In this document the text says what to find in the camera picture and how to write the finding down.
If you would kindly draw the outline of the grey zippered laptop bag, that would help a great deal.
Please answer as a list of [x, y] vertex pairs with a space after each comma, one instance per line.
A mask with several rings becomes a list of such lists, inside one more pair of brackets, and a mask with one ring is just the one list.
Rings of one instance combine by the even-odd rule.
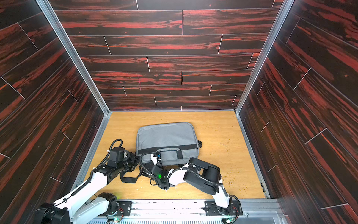
[[141, 127], [137, 133], [136, 155], [146, 164], [159, 158], [159, 166], [185, 165], [198, 158], [202, 142], [189, 122]]

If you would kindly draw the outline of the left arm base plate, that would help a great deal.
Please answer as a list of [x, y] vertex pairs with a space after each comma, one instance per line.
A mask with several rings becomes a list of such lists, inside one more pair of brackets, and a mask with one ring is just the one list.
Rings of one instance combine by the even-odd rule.
[[105, 213], [108, 217], [129, 217], [132, 209], [132, 201], [117, 201], [109, 204], [109, 210]]

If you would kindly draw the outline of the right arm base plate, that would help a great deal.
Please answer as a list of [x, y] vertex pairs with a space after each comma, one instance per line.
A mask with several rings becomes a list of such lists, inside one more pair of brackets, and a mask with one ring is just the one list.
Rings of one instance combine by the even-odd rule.
[[204, 208], [207, 216], [241, 216], [243, 215], [241, 203], [235, 199], [230, 199], [227, 208], [218, 206], [214, 200], [204, 202]]

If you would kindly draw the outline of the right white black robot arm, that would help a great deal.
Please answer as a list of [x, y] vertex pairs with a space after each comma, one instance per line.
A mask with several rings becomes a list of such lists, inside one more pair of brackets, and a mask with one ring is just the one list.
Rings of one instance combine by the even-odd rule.
[[153, 156], [149, 162], [140, 162], [140, 165], [144, 173], [154, 180], [160, 189], [168, 190], [170, 187], [188, 183], [211, 195], [219, 214], [229, 215], [233, 212], [236, 217], [243, 214], [240, 201], [235, 195], [226, 192], [220, 168], [213, 164], [191, 158], [180, 168], [165, 170], [161, 161]]

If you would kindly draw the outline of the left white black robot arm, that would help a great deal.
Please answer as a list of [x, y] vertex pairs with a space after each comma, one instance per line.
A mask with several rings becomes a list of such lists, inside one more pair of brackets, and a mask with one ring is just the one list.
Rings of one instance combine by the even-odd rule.
[[125, 215], [125, 210], [120, 207], [114, 194], [101, 193], [92, 201], [88, 200], [117, 176], [132, 172], [138, 163], [134, 154], [107, 154], [91, 171], [86, 182], [53, 203], [41, 205], [35, 211], [33, 223], [86, 224], [100, 215], [108, 217], [109, 221], [119, 222]]

